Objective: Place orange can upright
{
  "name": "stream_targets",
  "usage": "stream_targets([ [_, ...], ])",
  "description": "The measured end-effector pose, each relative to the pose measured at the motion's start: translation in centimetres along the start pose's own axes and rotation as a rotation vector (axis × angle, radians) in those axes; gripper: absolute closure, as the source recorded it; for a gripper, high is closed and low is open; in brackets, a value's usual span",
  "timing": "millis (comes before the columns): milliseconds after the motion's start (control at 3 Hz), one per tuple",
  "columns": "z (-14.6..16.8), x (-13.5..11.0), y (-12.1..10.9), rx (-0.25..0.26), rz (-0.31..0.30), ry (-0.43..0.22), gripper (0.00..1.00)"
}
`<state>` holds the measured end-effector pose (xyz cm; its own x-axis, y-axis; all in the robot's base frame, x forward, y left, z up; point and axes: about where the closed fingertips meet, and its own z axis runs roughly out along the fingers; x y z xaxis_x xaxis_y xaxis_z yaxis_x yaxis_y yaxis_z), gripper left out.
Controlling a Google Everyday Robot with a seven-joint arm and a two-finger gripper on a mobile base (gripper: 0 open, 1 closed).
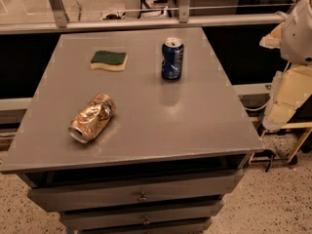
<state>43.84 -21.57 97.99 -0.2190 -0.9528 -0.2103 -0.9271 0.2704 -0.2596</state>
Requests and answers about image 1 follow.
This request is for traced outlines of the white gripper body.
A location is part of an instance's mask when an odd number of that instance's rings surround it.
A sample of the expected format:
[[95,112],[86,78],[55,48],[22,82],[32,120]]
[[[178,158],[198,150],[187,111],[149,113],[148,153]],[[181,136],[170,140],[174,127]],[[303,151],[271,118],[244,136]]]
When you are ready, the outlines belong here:
[[286,18],[280,52],[291,63],[312,64],[312,0],[300,0]]

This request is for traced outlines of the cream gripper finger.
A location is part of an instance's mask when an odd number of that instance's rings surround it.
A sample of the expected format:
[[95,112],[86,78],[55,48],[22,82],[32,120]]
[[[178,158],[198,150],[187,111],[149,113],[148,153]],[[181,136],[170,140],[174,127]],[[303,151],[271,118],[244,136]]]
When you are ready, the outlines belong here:
[[259,45],[267,49],[279,49],[284,24],[281,22],[270,33],[261,38]]
[[298,108],[312,95],[312,66],[292,64],[285,72],[277,71],[272,82],[262,126],[276,131],[285,126]]

